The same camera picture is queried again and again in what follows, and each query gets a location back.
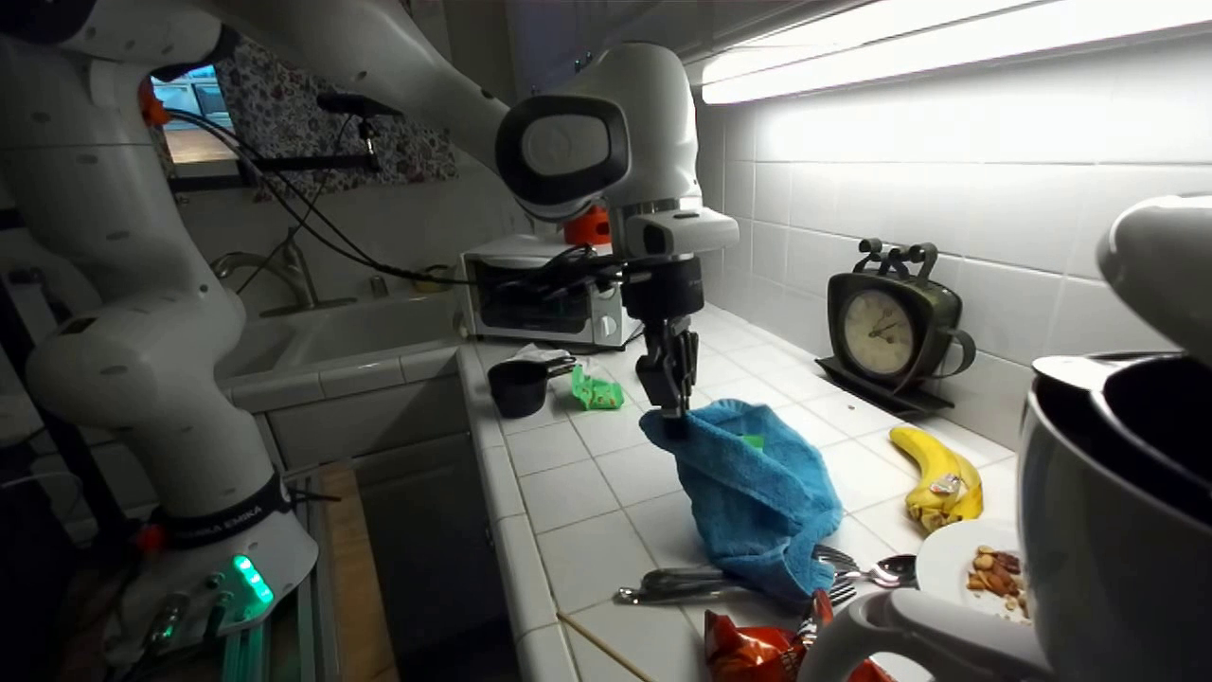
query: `sink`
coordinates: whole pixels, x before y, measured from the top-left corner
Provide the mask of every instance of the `sink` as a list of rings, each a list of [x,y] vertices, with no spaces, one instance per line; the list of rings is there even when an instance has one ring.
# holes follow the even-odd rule
[[[460,292],[254,320],[216,375],[231,384],[362,361],[369,354],[456,344],[456,320]]]

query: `alarm clock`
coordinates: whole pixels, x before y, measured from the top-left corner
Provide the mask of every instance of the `alarm clock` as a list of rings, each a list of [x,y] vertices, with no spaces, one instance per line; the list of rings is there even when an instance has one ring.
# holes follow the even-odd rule
[[[886,393],[965,370],[978,344],[958,329],[962,301],[929,281],[941,249],[933,244],[884,249],[879,240],[865,240],[861,249],[851,274],[828,275],[828,370]]]

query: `plate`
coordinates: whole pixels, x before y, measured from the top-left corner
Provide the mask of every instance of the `plate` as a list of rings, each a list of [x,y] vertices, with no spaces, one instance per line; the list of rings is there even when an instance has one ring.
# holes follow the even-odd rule
[[[990,591],[970,591],[970,567],[982,544],[1016,552],[1021,562],[1021,541],[1016,524],[991,524],[991,518],[949,524],[919,541],[919,552],[917,552],[919,591],[982,613],[1026,620],[1026,613],[1020,608],[1006,608],[1006,599]]]

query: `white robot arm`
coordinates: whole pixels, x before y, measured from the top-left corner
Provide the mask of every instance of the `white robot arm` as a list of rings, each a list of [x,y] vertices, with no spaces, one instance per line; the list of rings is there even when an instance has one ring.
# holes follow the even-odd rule
[[[703,302],[697,249],[734,240],[697,191],[694,99],[665,48],[619,48],[561,94],[516,109],[460,77],[396,0],[8,0],[0,6],[0,172],[32,233],[77,260],[102,312],[28,364],[34,397],[114,430],[163,496],[170,552],[128,589],[114,634],[136,657],[168,599],[225,576],[266,582],[266,616],[313,563],[258,437],[211,379],[242,329],[240,301],[189,244],[136,109],[153,68],[205,61],[225,28],[307,66],[346,94],[446,124],[532,212],[606,201],[626,302],[643,320],[641,379],[679,426]]]

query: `black cup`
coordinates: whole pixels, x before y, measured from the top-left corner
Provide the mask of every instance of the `black cup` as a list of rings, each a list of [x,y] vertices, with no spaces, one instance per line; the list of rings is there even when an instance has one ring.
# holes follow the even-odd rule
[[[516,418],[538,413],[544,400],[544,379],[563,375],[569,366],[571,366],[569,356],[544,361],[544,364],[508,361],[487,366],[487,393],[500,418],[516,422]]]

